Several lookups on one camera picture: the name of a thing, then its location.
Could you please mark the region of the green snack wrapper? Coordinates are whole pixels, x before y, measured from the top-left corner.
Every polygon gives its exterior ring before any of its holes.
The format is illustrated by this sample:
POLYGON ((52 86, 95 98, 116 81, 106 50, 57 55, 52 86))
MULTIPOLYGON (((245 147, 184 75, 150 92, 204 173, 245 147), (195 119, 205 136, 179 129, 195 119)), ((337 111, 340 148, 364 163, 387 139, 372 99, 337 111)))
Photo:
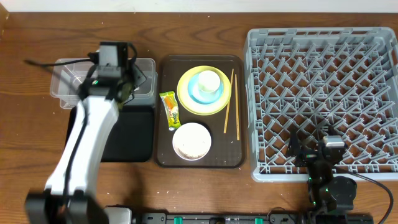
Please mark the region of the green snack wrapper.
POLYGON ((179 118, 178 103, 174 91, 168 91, 159 94, 165 108, 169 130, 173 131, 181 127, 179 118))

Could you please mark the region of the white bowl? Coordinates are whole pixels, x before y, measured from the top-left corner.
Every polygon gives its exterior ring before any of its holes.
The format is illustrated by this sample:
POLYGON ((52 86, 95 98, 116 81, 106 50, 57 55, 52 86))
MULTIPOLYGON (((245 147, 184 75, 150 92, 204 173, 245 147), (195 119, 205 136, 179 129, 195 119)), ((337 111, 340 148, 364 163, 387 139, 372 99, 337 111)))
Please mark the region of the white bowl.
POLYGON ((172 138, 175 153, 186 161, 197 161, 205 157, 210 151, 211 144, 209 130, 199 123, 181 125, 172 138))

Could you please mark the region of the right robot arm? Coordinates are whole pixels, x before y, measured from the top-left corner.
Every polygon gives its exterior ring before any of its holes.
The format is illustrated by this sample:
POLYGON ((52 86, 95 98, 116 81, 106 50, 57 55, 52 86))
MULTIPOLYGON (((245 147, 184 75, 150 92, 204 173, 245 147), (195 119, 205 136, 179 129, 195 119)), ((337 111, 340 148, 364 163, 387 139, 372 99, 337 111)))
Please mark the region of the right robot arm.
POLYGON ((298 131, 291 130, 287 156, 294 158, 295 167, 308 173, 308 194, 314 207, 307 212, 309 223, 344 222, 345 212, 354 208, 356 182, 345 176, 335 177, 334 165, 343 160, 348 145, 332 128, 313 149, 306 149, 298 131))

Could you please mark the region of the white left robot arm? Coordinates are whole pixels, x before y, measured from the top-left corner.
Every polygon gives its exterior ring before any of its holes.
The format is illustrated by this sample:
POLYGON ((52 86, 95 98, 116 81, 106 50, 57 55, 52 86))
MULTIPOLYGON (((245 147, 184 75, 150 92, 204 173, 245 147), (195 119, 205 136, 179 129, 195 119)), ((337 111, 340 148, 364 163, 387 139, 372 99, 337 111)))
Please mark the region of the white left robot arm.
POLYGON ((44 191, 27 195, 25 212, 30 223, 133 222, 130 208, 103 208, 95 199, 95 191, 106 141, 120 108, 135 89, 136 70, 133 58, 97 60, 79 87, 54 73, 80 100, 65 149, 44 191))

